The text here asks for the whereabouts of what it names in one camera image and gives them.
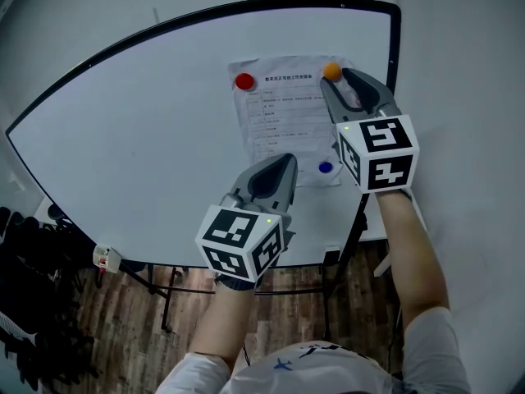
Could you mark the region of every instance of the paper sheet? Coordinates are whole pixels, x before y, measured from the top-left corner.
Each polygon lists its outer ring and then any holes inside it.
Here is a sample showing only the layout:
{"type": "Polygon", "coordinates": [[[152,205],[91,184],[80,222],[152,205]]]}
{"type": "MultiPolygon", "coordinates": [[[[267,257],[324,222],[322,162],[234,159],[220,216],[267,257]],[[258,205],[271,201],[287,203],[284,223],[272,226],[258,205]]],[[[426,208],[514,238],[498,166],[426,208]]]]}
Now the paper sheet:
{"type": "MultiPolygon", "coordinates": [[[[341,165],[335,150],[332,123],[319,82],[328,62],[353,67],[342,57],[294,56],[233,62],[228,66],[235,108],[250,162],[292,153],[299,165],[297,186],[336,186],[340,184],[341,165]],[[256,80],[250,92],[235,86],[240,73],[256,80]],[[319,171],[329,162],[333,169],[319,171]]],[[[353,90],[341,80],[338,89],[353,90]]]]}

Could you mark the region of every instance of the red ball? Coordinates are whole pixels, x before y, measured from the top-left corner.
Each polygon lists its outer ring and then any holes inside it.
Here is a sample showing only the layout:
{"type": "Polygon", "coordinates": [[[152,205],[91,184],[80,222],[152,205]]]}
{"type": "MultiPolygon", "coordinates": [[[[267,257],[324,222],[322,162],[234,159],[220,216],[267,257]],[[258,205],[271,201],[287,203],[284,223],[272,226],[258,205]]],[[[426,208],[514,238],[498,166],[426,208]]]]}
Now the red ball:
{"type": "Polygon", "coordinates": [[[235,78],[235,84],[239,89],[250,90],[255,85],[255,79],[248,73],[241,73],[235,78]]]}

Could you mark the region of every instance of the forearm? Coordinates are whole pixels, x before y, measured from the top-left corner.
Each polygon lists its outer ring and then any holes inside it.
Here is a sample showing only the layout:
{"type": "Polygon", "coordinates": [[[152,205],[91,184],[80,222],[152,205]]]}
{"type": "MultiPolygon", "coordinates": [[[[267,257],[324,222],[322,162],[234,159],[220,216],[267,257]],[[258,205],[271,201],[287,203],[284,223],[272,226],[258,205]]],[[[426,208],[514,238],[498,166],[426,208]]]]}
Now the forearm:
{"type": "Polygon", "coordinates": [[[390,245],[392,277],[404,326],[433,306],[449,307],[445,278],[412,202],[399,191],[377,194],[390,245]]]}
{"type": "Polygon", "coordinates": [[[254,291],[233,291],[219,284],[199,320],[189,351],[219,356],[233,370],[248,330],[253,297],[254,291]]]}

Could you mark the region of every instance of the white shirt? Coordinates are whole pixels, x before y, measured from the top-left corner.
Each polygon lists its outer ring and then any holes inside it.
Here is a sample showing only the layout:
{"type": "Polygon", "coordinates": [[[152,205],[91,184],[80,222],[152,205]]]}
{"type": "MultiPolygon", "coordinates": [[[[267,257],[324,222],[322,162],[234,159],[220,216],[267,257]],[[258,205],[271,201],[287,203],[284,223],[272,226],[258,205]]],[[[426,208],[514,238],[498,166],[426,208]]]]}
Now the white shirt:
{"type": "Polygon", "coordinates": [[[230,378],[226,363],[189,353],[157,394],[458,393],[470,392],[449,310],[429,309],[404,334],[404,381],[375,360],[326,341],[286,347],[230,378]]]}

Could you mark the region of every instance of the white wall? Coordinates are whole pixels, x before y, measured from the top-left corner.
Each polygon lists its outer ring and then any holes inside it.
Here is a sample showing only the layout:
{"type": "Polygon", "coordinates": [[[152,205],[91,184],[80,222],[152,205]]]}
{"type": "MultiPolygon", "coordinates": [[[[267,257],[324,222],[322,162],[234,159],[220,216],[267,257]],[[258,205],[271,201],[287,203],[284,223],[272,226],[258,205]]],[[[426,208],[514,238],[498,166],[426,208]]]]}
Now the white wall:
{"type": "Polygon", "coordinates": [[[399,0],[396,92],[422,156],[414,191],[449,284],[474,392],[525,368],[525,0],[399,0]]]}
{"type": "MultiPolygon", "coordinates": [[[[153,25],[153,8],[164,21],[233,1],[16,0],[0,25],[0,90],[11,118],[78,62],[153,25]]],[[[414,190],[474,391],[504,392],[525,369],[525,0],[398,4],[396,98],[422,147],[414,190]]]]}

